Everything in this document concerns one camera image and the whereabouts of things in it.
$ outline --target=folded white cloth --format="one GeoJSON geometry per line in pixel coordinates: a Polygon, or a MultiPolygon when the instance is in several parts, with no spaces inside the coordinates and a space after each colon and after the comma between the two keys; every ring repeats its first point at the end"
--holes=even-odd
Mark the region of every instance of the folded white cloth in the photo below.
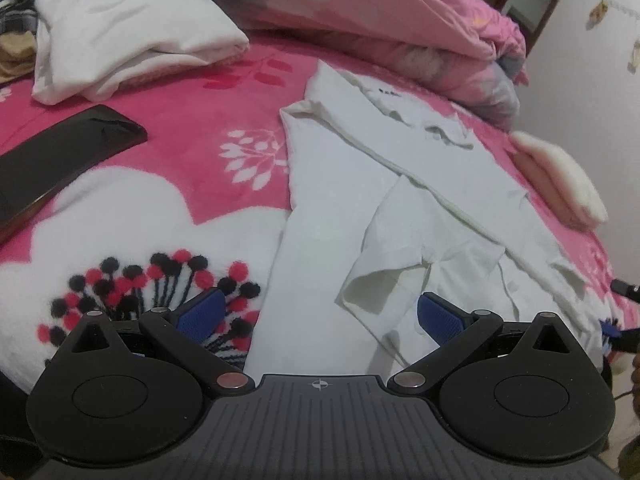
{"type": "Polygon", "coordinates": [[[556,312],[602,365],[610,309],[472,132],[322,62],[281,115],[294,209],[247,373],[386,377],[437,346],[417,322],[424,290],[505,320],[556,312]]]}
{"type": "Polygon", "coordinates": [[[122,83],[233,59],[247,37],[211,0],[36,0],[33,97],[111,97],[122,83]]]}
{"type": "Polygon", "coordinates": [[[565,150],[526,132],[513,132],[509,137],[518,150],[530,155],[548,174],[581,225],[592,230],[609,220],[593,182],[565,150]]]}
{"type": "Polygon", "coordinates": [[[530,182],[562,225],[580,232],[589,230],[571,210],[566,200],[562,198],[562,195],[560,195],[558,188],[554,185],[549,174],[532,156],[524,152],[511,153],[511,160],[513,161],[513,165],[530,182]]]}

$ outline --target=beige cloth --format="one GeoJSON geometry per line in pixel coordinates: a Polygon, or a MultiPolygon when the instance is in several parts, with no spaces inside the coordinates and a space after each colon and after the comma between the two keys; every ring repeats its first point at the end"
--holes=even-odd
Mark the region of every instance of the beige cloth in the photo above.
{"type": "Polygon", "coordinates": [[[31,32],[0,34],[0,83],[33,72],[36,64],[36,38],[31,32]]]}
{"type": "Polygon", "coordinates": [[[513,132],[511,143],[545,170],[560,196],[581,224],[595,229],[609,219],[598,190],[583,168],[560,146],[526,132],[513,132]]]}
{"type": "Polygon", "coordinates": [[[571,211],[571,208],[551,181],[551,177],[538,165],[532,156],[527,155],[527,153],[512,153],[511,160],[563,225],[580,232],[589,230],[571,211]]]}

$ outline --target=smartphone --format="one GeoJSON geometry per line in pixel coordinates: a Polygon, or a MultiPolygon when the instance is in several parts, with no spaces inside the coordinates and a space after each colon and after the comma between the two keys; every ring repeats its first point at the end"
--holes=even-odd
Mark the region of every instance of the smartphone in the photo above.
{"type": "Polygon", "coordinates": [[[79,175],[146,140],[142,126],[97,105],[0,155],[0,246],[79,175]]]}

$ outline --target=white wall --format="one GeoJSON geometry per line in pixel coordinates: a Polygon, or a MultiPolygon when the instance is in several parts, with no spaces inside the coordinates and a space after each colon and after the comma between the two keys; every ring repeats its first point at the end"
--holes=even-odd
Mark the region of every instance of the white wall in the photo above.
{"type": "MultiPolygon", "coordinates": [[[[640,23],[609,9],[586,30],[599,0],[560,0],[528,62],[531,85],[519,88],[517,127],[571,153],[609,211],[598,234],[614,270],[640,283],[640,70],[627,71],[640,23]]],[[[640,0],[617,0],[640,11],[640,0]]]]}

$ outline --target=pillow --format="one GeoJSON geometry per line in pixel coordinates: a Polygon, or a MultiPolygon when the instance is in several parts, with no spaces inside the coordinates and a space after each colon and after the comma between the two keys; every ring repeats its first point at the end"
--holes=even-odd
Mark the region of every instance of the pillow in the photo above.
{"type": "Polygon", "coordinates": [[[295,35],[413,79],[503,131],[511,130],[520,110],[513,82],[495,61],[348,32],[299,30],[295,35]]]}
{"type": "Polygon", "coordinates": [[[560,196],[559,191],[554,186],[554,183],[551,182],[551,178],[546,171],[538,165],[532,156],[526,153],[511,153],[511,160],[562,225],[581,232],[588,230],[588,227],[578,220],[578,217],[571,211],[564,198],[560,196]]]}
{"type": "Polygon", "coordinates": [[[609,220],[595,186],[565,150],[525,132],[513,132],[510,139],[516,149],[530,155],[546,171],[581,224],[595,229],[609,220]]]}

